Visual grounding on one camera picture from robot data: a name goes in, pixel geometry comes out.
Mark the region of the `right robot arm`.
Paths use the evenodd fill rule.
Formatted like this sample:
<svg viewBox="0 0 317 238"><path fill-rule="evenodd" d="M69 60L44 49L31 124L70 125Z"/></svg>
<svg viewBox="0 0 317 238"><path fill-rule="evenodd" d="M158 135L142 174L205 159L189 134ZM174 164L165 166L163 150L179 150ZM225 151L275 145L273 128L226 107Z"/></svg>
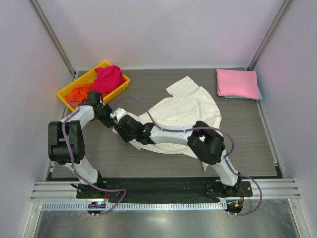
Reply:
<svg viewBox="0 0 317 238"><path fill-rule="evenodd" d="M229 161L224 138L216 128L203 121L183 128L163 127L154 122L141 123L127 113L121 116L112 113L111 117L115 121L114 129L125 142L136 140L143 145L169 143L187 146L201 162L213 166L227 195L235 196L240 192L239 173Z"/></svg>

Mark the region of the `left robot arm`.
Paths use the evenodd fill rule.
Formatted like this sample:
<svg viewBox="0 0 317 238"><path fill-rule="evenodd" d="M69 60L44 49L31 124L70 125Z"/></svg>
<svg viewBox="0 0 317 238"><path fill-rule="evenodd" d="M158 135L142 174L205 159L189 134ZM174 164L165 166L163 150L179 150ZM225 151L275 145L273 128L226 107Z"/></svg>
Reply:
<svg viewBox="0 0 317 238"><path fill-rule="evenodd" d="M82 129L95 119L107 127L114 126L111 113L111 107L104 103L80 105L66 118L52 121L48 126L49 159L70 169L81 184L89 185L88 193L94 198L104 195L105 186L102 184L100 172L91 166L85 156Z"/></svg>

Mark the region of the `white t shirt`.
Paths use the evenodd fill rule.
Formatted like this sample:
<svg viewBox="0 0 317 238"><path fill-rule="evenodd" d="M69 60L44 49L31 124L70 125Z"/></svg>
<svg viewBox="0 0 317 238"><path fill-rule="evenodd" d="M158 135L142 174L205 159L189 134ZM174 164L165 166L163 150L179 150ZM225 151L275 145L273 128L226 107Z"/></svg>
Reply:
<svg viewBox="0 0 317 238"><path fill-rule="evenodd" d="M220 127L221 114L209 92L198 86L190 77L175 82L166 88L171 97L156 103L149 109L154 120L164 126L190 126L203 121L210 127ZM147 113L139 116L128 113L141 123L152 122ZM194 152L185 145L162 143L143 145L136 140L129 142L137 149L145 149L161 154L182 154L198 159Z"/></svg>

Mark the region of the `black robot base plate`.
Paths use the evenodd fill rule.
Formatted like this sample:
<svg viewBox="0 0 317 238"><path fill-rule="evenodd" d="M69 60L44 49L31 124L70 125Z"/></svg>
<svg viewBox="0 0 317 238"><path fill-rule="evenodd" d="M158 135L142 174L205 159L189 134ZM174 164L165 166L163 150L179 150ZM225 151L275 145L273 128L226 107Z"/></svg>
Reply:
<svg viewBox="0 0 317 238"><path fill-rule="evenodd" d="M229 188L217 177L183 178L99 178L94 186L76 185L77 198L102 198L105 193L112 200L127 191L126 199L149 202L154 198L181 198L182 196L203 198L251 197L250 182L238 179L238 185Z"/></svg>

